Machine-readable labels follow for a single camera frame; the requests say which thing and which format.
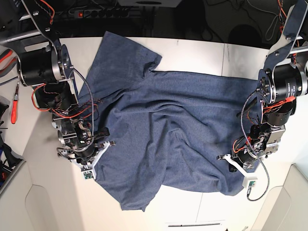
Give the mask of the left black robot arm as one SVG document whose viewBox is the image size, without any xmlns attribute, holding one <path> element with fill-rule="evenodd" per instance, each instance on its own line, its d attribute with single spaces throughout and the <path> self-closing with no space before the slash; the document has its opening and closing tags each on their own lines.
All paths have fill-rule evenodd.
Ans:
<svg viewBox="0 0 308 231">
<path fill-rule="evenodd" d="M 229 154 L 217 159 L 228 162 L 229 172 L 240 172 L 246 179 L 256 180 L 247 170 L 278 150 L 285 124 L 295 112 L 296 98 L 307 93 L 308 2 L 298 0 L 290 7 L 280 38 L 266 56 L 255 91 L 238 114 L 243 120 L 253 106 L 259 106 L 257 124 L 234 141 Z"/>
</svg>

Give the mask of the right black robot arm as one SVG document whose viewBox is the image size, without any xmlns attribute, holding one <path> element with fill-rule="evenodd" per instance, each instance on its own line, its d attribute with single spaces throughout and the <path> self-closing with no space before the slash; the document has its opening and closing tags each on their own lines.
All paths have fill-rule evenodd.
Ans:
<svg viewBox="0 0 308 231">
<path fill-rule="evenodd" d="M 53 29 L 55 11 L 44 0 L 3 0 L 0 3 L 1 76 L 16 69 L 18 86 L 32 88 L 31 101 L 52 114 L 61 147 L 57 154 L 77 165 L 84 178 L 95 179 L 95 167 L 112 141 L 107 128 L 94 129 L 100 99 L 78 102 L 68 49 Z"/>
</svg>

